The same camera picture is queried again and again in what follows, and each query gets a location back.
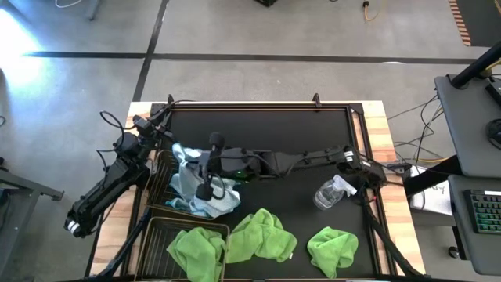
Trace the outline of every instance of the clear spray bottle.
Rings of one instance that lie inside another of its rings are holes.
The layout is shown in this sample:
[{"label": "clear spray bottle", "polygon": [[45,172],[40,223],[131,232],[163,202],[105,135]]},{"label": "clear spray bottle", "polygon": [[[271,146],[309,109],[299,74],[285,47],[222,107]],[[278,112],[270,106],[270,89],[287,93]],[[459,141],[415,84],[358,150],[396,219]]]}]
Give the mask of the clear spray bottle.
[{"label": "clear spray bottle", "polygon": [[344,192],[350,197],[357,193],[357,189],[339,175],[335,175],[332,179],[326,181],[315,193],[313,202],[319,209],[325,211],[340,201],[344,196]]}]

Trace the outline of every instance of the concrete floor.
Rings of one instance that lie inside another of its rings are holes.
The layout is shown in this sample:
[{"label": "concrete floor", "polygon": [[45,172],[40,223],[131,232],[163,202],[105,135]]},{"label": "concrete floor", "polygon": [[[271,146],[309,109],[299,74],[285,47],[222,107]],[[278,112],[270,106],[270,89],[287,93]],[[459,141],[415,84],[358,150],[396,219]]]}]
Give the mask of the concrete floor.
[{"label": "concrete floor", "polygon": [[[40,281],[77,279],[92,238],[63,230],[71,204],[102,177],[97,148],[119,132],[100,110],[125,120],[142,60],[16,58],[24,51],[145,52],[161,0],[106,0],[95,21],[87,3],[57,9],[52,0],[12,0],[0,9],[0,156],[18,175],[65,190],[61,202],[42,198],[9,273]],[[375,11],[379,3],[371,2]],[[485,48],[460,41],[447,0],[387,0],[364,23],[361,1],[280,0],[266,9],[251,0],[171,0],[156,52],[476,58]],[[383,100],[388,117],[434,95],[433,78],[463,65],[382,63],[277,63],[154,60],[142,101]],[[437,104],[425,111],[430,117]],[[394,141],[420,135],[419,111],[390,120]],[[454,154],[443,117],[424,146]],[[414,148],[398,152],[412,157]],[[423,153],[423,157],[433,157]],[[427,272],[433,277],[494,280],[474,274],[469,262],[446,257],[454,245],[446,228],[417,227]]]}]

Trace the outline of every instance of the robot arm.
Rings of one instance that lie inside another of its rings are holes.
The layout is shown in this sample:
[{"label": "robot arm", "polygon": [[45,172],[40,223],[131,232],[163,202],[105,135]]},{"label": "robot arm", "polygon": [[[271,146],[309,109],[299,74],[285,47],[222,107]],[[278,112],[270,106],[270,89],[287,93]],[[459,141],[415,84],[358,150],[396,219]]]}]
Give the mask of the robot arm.
[{"label": "robot arm", "polygon": [[174,140],[165,124],[171,116],[171,104],[166,105],[150,118],[134,116],[134,128],[138,136],[126,132],[114,148],[115,162],[106,168],[106,174],[97,184],[76,201],[68,212],[64,228],[75,237],[93,233],[99,217],[120,195],[132,185],[145,183],[150,175],[146,161],[151,150],[156,149],[162,137]]},{"label": "robot arm", "polygon": [[217,132],[212,133],[210,141],[212,150],[203,151],[198,161],[191,164],[204,179],[204,183],[197,187],[196,197],[205,201],[213,197],[211,180],[214,175],[243,181],[276,179],[287,177],[292,171],[332,165],[343,176],[357,175],[371,187],[387,181],[380,165],[364,161],[351,146],[285,154],[270,150],[222,149],[224,139]]}]

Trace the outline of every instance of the wire basket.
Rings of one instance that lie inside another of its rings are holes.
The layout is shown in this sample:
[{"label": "wire basket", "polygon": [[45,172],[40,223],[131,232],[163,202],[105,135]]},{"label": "wire basket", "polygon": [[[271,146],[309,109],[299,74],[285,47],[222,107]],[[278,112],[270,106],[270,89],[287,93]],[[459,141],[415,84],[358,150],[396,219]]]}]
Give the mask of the wire basket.
[{"label": "wire basket", "polygon": [[155,173],[150,176],[146,184],[146,188],[149,191],[147,201],[149,207],[162,211],[174,212],[188,217],[211,220],[203,216],[193,215],[188,211],[177,210],[165,204],[167,201],[174,200],[176,197],[181,197],[174,188],[169,186],[172,176],[179,171],[179,162],[175,159],[171,150],[166,149],[158,151],[153,163]]},{"label": "wire basket", "polygon": [[[210,222],[197,222],[193,220],[173,219],[165,217],[153,217],[148,223],[146,235],[141,247],[139,262],[136,268],[136,279],[139,280],[188,280],[181,266],[171,257],[167,251],[168,245],[176,238],[181,230],[190,231],[195,227],[219,232],[226,242],[229,236],[229,227],[224,224]],[[222,253],[220,281],[225,272],[225,252]]]}]

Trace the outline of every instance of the green cloth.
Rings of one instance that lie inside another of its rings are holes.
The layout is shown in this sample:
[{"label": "green cloth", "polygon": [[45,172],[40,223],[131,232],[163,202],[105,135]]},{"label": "green cloth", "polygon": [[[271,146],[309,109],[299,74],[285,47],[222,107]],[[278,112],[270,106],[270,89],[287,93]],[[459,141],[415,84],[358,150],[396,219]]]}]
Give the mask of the green cloth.
[{"label": "green cloth", "polygon": [[243,219],[229,236],[226,263],[243,262],[252,255],[283,262],[296,245],[296,237],[283,230],[280,220],[262,208]]},{"label": "green cloth", "polygon": [[353,263],[358,247],[357,236],[330,227],[322,229],[308,242],[312,265],[330,279],[336,278],[336,268],[346,268]]},{"label": "green cloth", "polygon": [[193,282],[219,280],[222,268],[219,260],[224,249],[221,234],[202,227],[189,232],[181,230],[167,247],[169,254]]}]

